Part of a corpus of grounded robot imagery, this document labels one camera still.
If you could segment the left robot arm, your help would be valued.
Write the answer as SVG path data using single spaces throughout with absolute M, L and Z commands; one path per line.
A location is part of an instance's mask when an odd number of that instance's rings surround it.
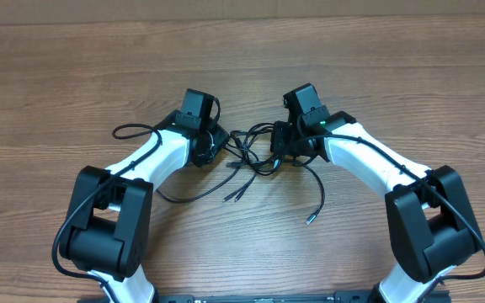
M 141 265 L 153 194 L 187 164 L 202 167 L 215 159 L 228 141 L 220 112 L 218 98 L 189 88 L 181 109 L 158 124 L 133 124 L 137 135 L 149 138 L 127 158 L 106 168 L 84 167 L 52 244 L 56 270 L 97 282 L 105 302 L 157 302 Z

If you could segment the black cable silver plug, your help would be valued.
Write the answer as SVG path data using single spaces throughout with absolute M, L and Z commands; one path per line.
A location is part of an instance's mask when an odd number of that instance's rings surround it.
M 311 174 L 312 179 L 316 185 L 316 196 L 318 197 L 318 205 L 316 209 L 306 219 L 306 224 L 309 226 L 316 220 L 316 218 L 319 217 L 325 205 L 325 202 L 326 202 L 325 188 L 324 188 L 322 179 L 318 176 L 317 172 L 311 167 L 309 167 L 307 164 L 296 161 L 294 162 L 293 166 L 304 168 L 308 173 Z

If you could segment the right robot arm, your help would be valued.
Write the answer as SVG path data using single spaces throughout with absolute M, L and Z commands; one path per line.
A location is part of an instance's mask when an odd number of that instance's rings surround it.
M 372 290 L 336 292 L 351 302 L 448 302 L 436 290 L 452 270 L 485 253 L 465 186 L 449 166 L 432 169 L 410 161 L 373 138 L 356 118 L 332 114 L 307 83 L 283 97 L 286 122 L 273 126 L 270 150 L 278 156 L 321 157 L 355 175 L 386 206 L 392 271 Z

